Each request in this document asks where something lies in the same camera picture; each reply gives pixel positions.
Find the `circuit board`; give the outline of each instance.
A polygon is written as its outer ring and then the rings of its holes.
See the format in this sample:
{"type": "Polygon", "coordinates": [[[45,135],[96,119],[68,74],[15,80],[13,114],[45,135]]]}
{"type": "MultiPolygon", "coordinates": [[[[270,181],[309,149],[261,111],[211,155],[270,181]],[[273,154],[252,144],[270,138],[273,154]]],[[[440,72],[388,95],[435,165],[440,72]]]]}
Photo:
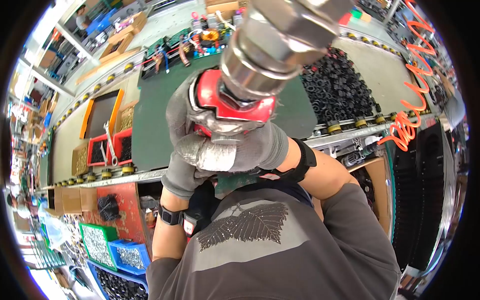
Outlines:
{"type": "Polygon", "coordinates": [[[167,46],[170,48],[174,48],[174,46],[178,44],[178,42],[180,41],[180,36],[183,35],[183,37],[186,38],[189,32],[190,32],[189,28],[180,30],[168,40],[167,46]]]}
{"type": "Polygon", "coordinates": [[[155,47],[159,45],[160,47],[163,47],[163,38],[157,40],[155,43],[151,44],[150,47],[148,47],[147,50],[147,57],[150,57],[154,52],[155,52],[155,47]]]}

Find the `pile of black parts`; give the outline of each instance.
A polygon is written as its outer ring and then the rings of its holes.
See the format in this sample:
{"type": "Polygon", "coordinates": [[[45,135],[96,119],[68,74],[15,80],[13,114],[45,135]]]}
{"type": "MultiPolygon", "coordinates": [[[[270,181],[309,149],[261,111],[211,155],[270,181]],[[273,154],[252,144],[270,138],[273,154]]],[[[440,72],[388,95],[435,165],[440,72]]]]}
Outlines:
{"type": "Polygon", "coordinates": [[[328,48],[328,53],[316,63],[305,65],[301,79],[318,124],[373,116],[373,107],[378,113],[381,111],[371,96],[372,90],[340,49],[328,48]]]}
{"type": "Polygon", "coordinates": [[[365,167],[359,168],[350,173],[355,179],[359,182],[360,187],[365,192],[365,196],[367,197],[368,206],[373,211],[373,203],[375,202],[375,190],[373,189],[373,183],[370,179],[370,175],[367,172],[365,167]]]}
{"type": "Polygon", "coordinates": [[[393,247],[400,271],[424,271],[435,247],[444,202],[444,159],[439,123],[417,133],[408,151],[396,149],[393,247]]]}
{"type": "Polygon", "coordinates": [[[90,163],[103,162],[103,154],[102,150],[100,150],[101,144],[103,144],[103,150],[105,151],[105,154],[107,153],[107,140],[93,142],[92,161],[90,163]]]}
{"type": "Polygon", "coordinates": [[[114,221],[120,218],[119,205],[114,194],[100,197],[97,200],[98,214],[104,221],[114,221]]]}
{"type": "Polygon", "coordinates": [[[98,280],[110,300],[143,300],[148,298],[145,287],[95,267],[98,280]]]}
{"type": "Polygon", "coordinates": [[[121,141],[121,155],[119,161],[132,159],[132,136],[124,137],[121,141]]]}

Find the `gray work glove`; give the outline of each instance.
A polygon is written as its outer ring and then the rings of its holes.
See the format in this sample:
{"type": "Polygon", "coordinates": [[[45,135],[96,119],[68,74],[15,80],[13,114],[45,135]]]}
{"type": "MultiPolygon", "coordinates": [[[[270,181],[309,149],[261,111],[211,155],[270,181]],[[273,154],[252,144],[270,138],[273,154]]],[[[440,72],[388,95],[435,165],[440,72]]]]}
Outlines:
{"type": "Polygon", "coordinates": [[[193,111],[189,87],[200,72],[194,72],[178,87],[170,98],[166,113],[175,151],[162,183],[169,191],[183,198],[191,196],[195,187],[213,174],[209,171],[245,172],[257,166],[275,169],[285,160],[288,152],[287,135],[270,121],[256,128],[255,122],[217,121],[212,110],[201,113],[193,111]],[[208,128],[212,128],[212,121],[215,120],[215,125],[229,128],[230,133],[246,129],[249,132],[245,134],[242,144],[213,144],[209,138],[193,132],[191,120],[208,128]]]}

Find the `red plastic bin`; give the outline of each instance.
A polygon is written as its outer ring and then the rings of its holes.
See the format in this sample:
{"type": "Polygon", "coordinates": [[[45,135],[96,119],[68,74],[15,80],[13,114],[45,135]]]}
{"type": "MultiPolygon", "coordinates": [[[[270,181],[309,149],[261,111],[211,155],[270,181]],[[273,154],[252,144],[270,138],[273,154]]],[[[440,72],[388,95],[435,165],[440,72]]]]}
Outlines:
{"type": "MultiPolygon", "coordinates": [[[[106,139],[107,139],[107,134],[103,134],[103,135],[93,137],[93,138],[90,139],[90,141],[88,142],[87,166],[91,167],[91,166],[104,166],[105,165],[105,162],[103,162],[103,161],[100,161],[100,162],[97,162],[97,163],[92,163],[92,150],[93,150],[93,143],[94,142],[100,142],[100,141],[103,141],[103,140],[106,140],[106,139]]],[[[105,151],[107,153],[107,165],[111,165],[112,164],[112,155],[110,154],[110,149],[109,149],[108,145],[107,145],[107,148],[105,149],[105,151]]]]}
{"type": "Polygon", "coordinates": [[[115,150],[115,155],[119,159],[119,166],[132,162],[131,159],[120,161],[121,150],[122,150],[121,141],[122,141],[123,138],[128,137],[128,136],[132,136],[132,128],[131,127],[113,135],[113,150],[115,150]]]}

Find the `leaf design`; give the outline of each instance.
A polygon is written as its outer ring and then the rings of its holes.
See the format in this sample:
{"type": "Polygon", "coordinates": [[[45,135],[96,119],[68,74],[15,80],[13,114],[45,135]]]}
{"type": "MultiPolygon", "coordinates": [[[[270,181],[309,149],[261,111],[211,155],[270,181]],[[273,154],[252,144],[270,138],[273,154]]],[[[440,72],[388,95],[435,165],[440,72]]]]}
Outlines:
{"type": "Polygon", "coordinates": [[[225,242],[231,238],[230,227],[236,216],[228,216],[213,221],[207,228],[197,234],[197,241],[200,243],[200,252],[212,245],[225,242]]]}
{"type": "Polygon", "coordinates": [[[200,252],[230,238],[241,241],[273,240],[280,244],[280,230],[288,215],[283,203],[259,204],[245,210],[240,206],[238,208],[240,215],[213,221],[198,233],[200,252]]]}

